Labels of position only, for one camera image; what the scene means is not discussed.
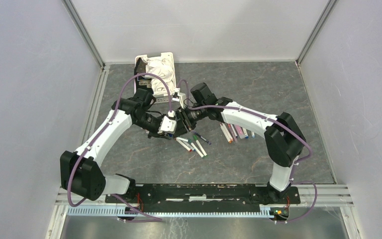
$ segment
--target gray tabletop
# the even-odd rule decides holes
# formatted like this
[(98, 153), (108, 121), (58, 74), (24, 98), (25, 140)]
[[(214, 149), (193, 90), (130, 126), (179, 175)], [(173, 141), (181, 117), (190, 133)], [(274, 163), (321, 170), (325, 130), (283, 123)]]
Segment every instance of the gray tabletop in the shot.
[[(110, 66), (96, 128), (107, 116), (122, 85), (133, 75), (133, 69), (129, 64)], [(231, 98), (267, 114), (291, 114), (314, 152), (295, 170), (295, 181), (334, 182), (304, 83), (293, 62), (180, 63), (175, 64), (175, 70), (177, 81), (186, 79), (190, 88), (206, 82), (217, 97)], [(132, 84), (127, 89), (124, 98), (133, 94)], [(167, 109), (168, 104), (152, 107), (162, 113)], [(137, 183), (268, 182), (273, 162), (263, 138), (257, 135), (228, 143), (219, 123), (209, 119), (199, 121), (195, 130), (212, 142), (202, 142), (206, 158), (185, 151), (173, 140), (148, 139), (143, 129), (133, 125), (109, 151), (102, 171), (123, 174)]]

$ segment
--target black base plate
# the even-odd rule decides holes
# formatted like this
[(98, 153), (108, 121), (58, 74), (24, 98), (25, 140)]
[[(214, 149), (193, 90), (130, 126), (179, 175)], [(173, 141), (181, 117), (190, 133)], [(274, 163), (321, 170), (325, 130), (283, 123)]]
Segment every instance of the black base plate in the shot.
[[(140, 184), (135, 187), (134, 195), (140, 194), (144, 212), (259, 212), (260, 204), (300, 204), (297, 187), (290, 187), (282, 198), (273, 201), (265, 185), (256, 184)], [(221, 201), (189, 201), (190, 196), (203, 196)], [(183, 199), (166, 201), (166, 199)], [(125, 198), (136, 203), (137, 197)], [(106, 196), (106, 203), (121, 203), (115, 197)]]

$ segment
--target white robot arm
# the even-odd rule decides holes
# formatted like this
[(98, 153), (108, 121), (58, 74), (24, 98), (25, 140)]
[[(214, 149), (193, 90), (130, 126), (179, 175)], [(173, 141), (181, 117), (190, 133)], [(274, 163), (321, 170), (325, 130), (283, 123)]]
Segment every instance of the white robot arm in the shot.
[(155, 117), (147, 113), (152, 96), (149, 92), (138, 89), (135, 95), (129, 99), (121, 99), (115, 118), (110, 117), (115, 110), (115, 104), (108, 117), (97, 131), (75, 152), (65, 151), (61, 156), (61, 184), (67, 189), (68, 180), (73, 170), (73, 165), (83, 152), (83, 159), (75, 171), (71, 191), (90, 200), (96, 200), (101, 194), (134, 195), (135, 180), (123, 175), (105, 176), (100, 170), (108, 151), (116, 140), (133, 124), (149, 131), (148, 137), (162, 137), (171, 139), (193, 130), (196, 122), (204, 118), (220, 122), (236, 124), (249, 129), (266, 140), (269, 156), (274, 162), (272, 176), (269, 180), (271, 197), (280, 198), (289, 188), (293, 162), (298, 159), (303, 145), (292, 135), (283, 131), (273, 122), (264, 120), (248, 113), (262, 115), (277, 120), (286, 125), (303, 140), (305, 140), (293, 118), (282, 113), (280, 116), (268, 115), (245, 108), (229, 98), (216, 98), (205, 83), (200, 83), (191, 89), (191, 93), (197, 103), (194, 108), (178, 108), (174, 114)]
[[(242, 107), (236, 102), (228, 103), (226, 106), (237, 107), (237, 108), (253, 111), (249, 108)], [(268, 114), (257, 112), (257, 111), (254, 111), (254, 112), (264, 115), (267, 118), (277, 120), (277, 115), (268, 115)], [(254, 116), (252, 114), (249, 114), (243, 111), (225, 109), (223, 110), (221, 115), (223, 120), (226, 123), (236, 124), (241, 127), (244, 127), (245, 129), (249, 129), (251, 130), (251, 132), (258, 134), (263, 138), (265, 138), (264, 133), (266, 132), (267, 128), (273, 125), (273, 123), (270, 121), (263, 120), (257, 116)], [(293, 161), (297, 160), (298, 157), (299, 155), (297, 155), (293, 159)], [(280, 192), (285, 190), (289, 185), (289, 177), (292, 171), (292, 167), (293, 167), (293, 164), (290, 167), (282, 167), (274, 162), (272, 176), (270, 177), (270, 181), (269, 181), (270, 185)]]

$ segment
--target purple cable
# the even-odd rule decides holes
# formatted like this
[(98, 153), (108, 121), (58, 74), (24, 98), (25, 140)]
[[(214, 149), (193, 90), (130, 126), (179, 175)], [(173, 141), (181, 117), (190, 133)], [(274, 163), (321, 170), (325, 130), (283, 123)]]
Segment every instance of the purple cable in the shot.
[[(112, 116), (110, 117), (109, 119), (109, 122), (111, 122), (115, 116), (116, 116), (116, 113), (118, 112), (118, 107), (119, 107), (119, 102), (121, 101), (121, 97), (122, 97), (122, 93), (124, 92), (126, 86), (128, 85), (128, 83), (130, 83), (132, 80), (134, 80), (135, 78), (139, 77), (139, 76), (152, 76), (152, 77), (155, 77), (157, 78), (158, 80), (160, 80), (163, 85), (165, 86), (166, 88), (166, 91), (168, 92), (168, 101), (169, 101), (169, 112), (172, 111), (172, 100), (171, 100), (171, 92), (169, 91), (169, 87), (168, 85), (166, 84), (166, 82), (164, 80), (162, 80), (162, 78), (160, 78), (159, 76), (155, 75), (155, 74), (151, 74), (151, 73), (140, 73), (140, 74), (137, 74), (131, 78), (129, 78), (129, 80), (126, 81), (126, 83), (122, 86), (122, 89), (121, 89), (121, 92), (119, 93), (119, 97), (118, 97), (118, 100), (116, 101), (116, 106), (115, 106), (115, 111), (113, 111), (113, 114)], [(96, 140), (101, 136), (101, 134), (107, 129), (107, 127), (109, 127), (109, 123), (106, 123), (104, 125), (104, 127), (96, 134), (96, 136), (90, 141), (90, 143), (87, 145), (88, 147), (92, 147), (93, 144), (96, 142)], [(78, 168), (78, 165), (80, 164), (81, 162), (81, 159), (84, 157), (84, 155), (87, 153), (87, 147), (84, 149), (84, 151), (82, 152), (82, 154), (78, 157), (77, 161), (75, 162), (74, 164), (74, 167), (71, 171), (71, 174), (70, 174), (70, 179), (68, 180), (68, 186), (67, 186), (67, 197), (68, 197), (68, 203), (70, 204), (71, 207), (77, 207), (79, 206), (82, 202), (84, 202), (84, 200), (86, 198), (83, 198), (81, 199), (78, 203), (74, 204), (72, 202), (72, 198), (71, 198), (71, 187), (72, 187), (72, 181), (74, 179), (74, 175), (75, 175), (75, 171), (77, 170)]]
[(127, 203), (122, 197), (120, 197), (119, 195), (117, 194), (111, 194), (112, 196), (114, 196), (116, 199), (120, 200), (123, 204), (126, 204), (131, 210), (133, 210), (134, 212), (138, 213), (138, 214), (141, 214), (145, 217), (148, 217), (148, 218), (151, 218), (151, 220), (139, 220), (139, 221), (125, 221), (127, 223), (152, 223), (152, 222), (161, 222), (162, 219), (161, 218), (157, 218), (157, 217), (154, 217), (154, 216), (151, 216), (149, 214), (146, 214), (144, 212), (141, 212), (140, 210), (136, 209), (135, 207), (131, 206), (131, 204)]
[(304, 156), (300, 159), (297, 159), (295, 160), (295, 163), (298, 163), (298, 162), (301, 162), (303, 160), (306, 160), (308, 159), (309, 157), (311, 157), (312, 155), (312, 149), (311, 147), (307, 144), (307, 142), (305, 142), (301, 137), (299, 137), (295, 132), (293, 132), (291, 129), (289, 129), (288, 127), (286, 127), (285, 125), (283, 125), (282, 123), (274, 120), (274, 119), (271, 119), (271, 118), (267, 118), (266, 116), (264, 115), (261, 115), (257, 112), (253, 112), (253, 111), (250, 111), (250, 110), (247, 110), (247, 109), (241, 109), (241, 108), (238, 108), (238, 107), (233, 107), (233, 106), (200, 106), (200, 107), (195, 107), (195, 108), (189, 108), (190, 110), (200, 110), (200, 109), (204, 109), (204, 108), (219, 108), (219, 109), (227, 109), (227, 110), (237, 110), (237, 111), (243, 111), (243, 112), (246, 112), (246, 113), (249, 113), (251, 115), (254, 115), (254, 116), (257, 116), (257, 117), (260, 117), (264, 120), (268, 120), (270, 122), (273, 122), (277, 125), (279, 125), (281, 128), (283, 128), (284, 130), (286, 130), (288, 133), (290, 133), (293, 137), (295, 137), (299, 142), (301, 142), (307, 149), (308, 149), (308, 155), (307, 156)]
[(304, 184), (304, 183), (310, 183), (313, 185), (314, 187), (314, 200), (312, 201), (312, 204), (311, 204), (311, 207), (308, 209), (308, 211), (306, 213), (304, 213), (302, 216), (300, 217), (297, 217), (297, 218), (294, 218), (294, 219), (291, 219), (291, 220), (286, 220), (286, 222), (281, 222), (281, 221), (277, 221), (278, 223), (291, 223), (291, 222), (295, 222), (295, 221), (298, 221), (299, 219), (303, 219), (305, 218), (306, 216), (308, 216), (308, 214), (311, 213), (312, 209), (314, 208), (315, 206), (315, 203), (317, 202), (317, 196), (318, 196), (318, 193), (317, 193), (317, 186), (315, 185), (315, 183), (313, 181), (302, 181), (302, 182), (297, 182), (297, 183), (293, 183), (293, 185), (300, 185), (300, 184)]
[(177, 87), (180, 87), (181, 86), (181, 82), (184, 82), (185, 83), (185, 87), (187, 88), (187, 99), (190, 99), (190, 89), (188, 88), (188, 82), (184, 79), (181, 79), (178, 84), (177, 84)]
[[(237, 110), (237, 111), (243, 111), (243, 112), (246, 112), (246, 113), (249, 113), (251, 115), (254, 115), (254, 116), (257, 116), (257, 117), (260, 117), (264, 120), (268, 120), (270, 122), (273, 122), (277, 125), (279, 125), (281, 128), (283, 128), (284, 130), (286, 130), (287, 132), (289, 132), (293, 137), (295, 137), (299, 142), (301, 142), (307, 149), (308, 149), (308, 155), (307, 156), (304, 156), (300, 159), (297, 159), (295, 160), (295, 163), (298, 163), (300, 161), (303, 161), (303, 160), (306, 160), (307, 158), (311, 157), (312, 155), (312, 149), (311, 147), (301, 138), (299, 137), (295, 132), (293, 132), (291, 129), (289, 129), (288, 127), (286, 127), (285, 125), (283, 125), (282, 123), (274, 120), (274, 119), (271, 119), (271, 118), (267, 118), (265, 117), (264, 115), (261, 115), (259, 113), (256, 113), (256, 112), (253, 112), (253, 111), (250, 111), (250, 110), (247, 110), (247, 109), (240, 109), (238, 107), (232, 107), (232, 106), (200, 106), (200, 107), (195, 107), (195, 108), (189, 108), (190, 110), (200, 110), (200, 109), (204, 109), (204, 108), (219, 108), (219, 109), (227, 109), (227, 110)], [(292, 171), (290, 172), (290, 178), (292, 178), (292, 175), (293, 175), (293, 170), (294, 168), (292, 168)], [(315, 186), (314, 182), (312, 181), (302, 181), (302, 182), (298, 182), (298, 183), (293, 183), (294, 185), (298, 185), (298, 184), (302, 184), (302, 183), (311, 183), (313, 186), (314, 186), (314, 201), (312, 202), (312, 205), (311, 207), (309, 208), (309, 210), (302, 216), (298, 217), (298, 218), (295, 218), (295, 219), (291, 219), (291, 220), (288, 220), (287, 222), (294, 222), (294, 221), (297, 221), (299, 219), (302, 219), (304, 217), (306, 217), (309, 213), (311, 213), (312, 209), (314, 208), (314, 205), (317, 201), (317, 187)]]

